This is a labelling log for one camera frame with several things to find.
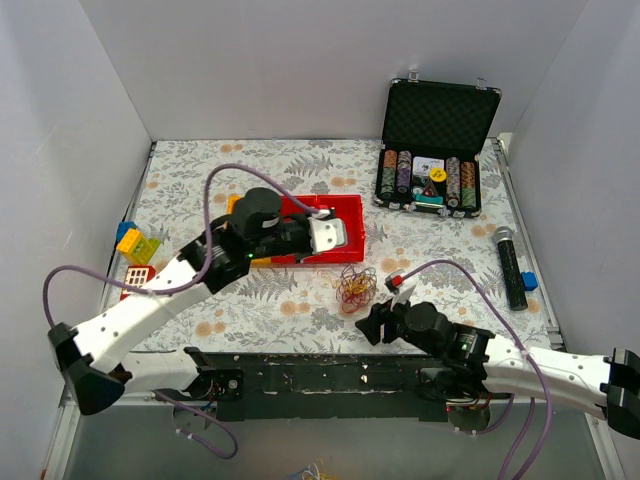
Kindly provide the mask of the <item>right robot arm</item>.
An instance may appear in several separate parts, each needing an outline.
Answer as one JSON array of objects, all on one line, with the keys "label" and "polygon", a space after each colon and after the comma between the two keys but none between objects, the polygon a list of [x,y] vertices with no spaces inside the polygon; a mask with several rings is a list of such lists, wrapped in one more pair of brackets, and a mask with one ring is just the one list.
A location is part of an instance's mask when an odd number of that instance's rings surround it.
[{"label": "right robot arm", "polygon": [[403,340],[451,371],[444,391],[475,397],[481,392],[550,398],[639,438],[639,356],[579,355],[532,347],[489,330],[453,323],[429,302],[376,303],[355,322],[370,344]]}]

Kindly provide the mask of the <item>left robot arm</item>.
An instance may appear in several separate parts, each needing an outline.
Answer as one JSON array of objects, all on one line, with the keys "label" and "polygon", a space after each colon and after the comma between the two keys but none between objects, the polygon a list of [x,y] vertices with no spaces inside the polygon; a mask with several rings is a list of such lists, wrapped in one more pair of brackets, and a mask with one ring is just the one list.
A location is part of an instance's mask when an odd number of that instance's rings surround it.
[{"label": "left robot arm", "polygon": [[285,216],[281,208],[275,191],[249,190],[230,214],[207,219],[200,237],[150,281],[130,288],[127,298],[75,327],[51,327],[57,368],[82,414],[100,413],[124,395],[144,391],[208,397],[217,380],[199,349],[134,349],[183,311],[246,276],[253,260],[286,255],[302,260],[344,243],[343,223],[333,211],[306,208]]}]

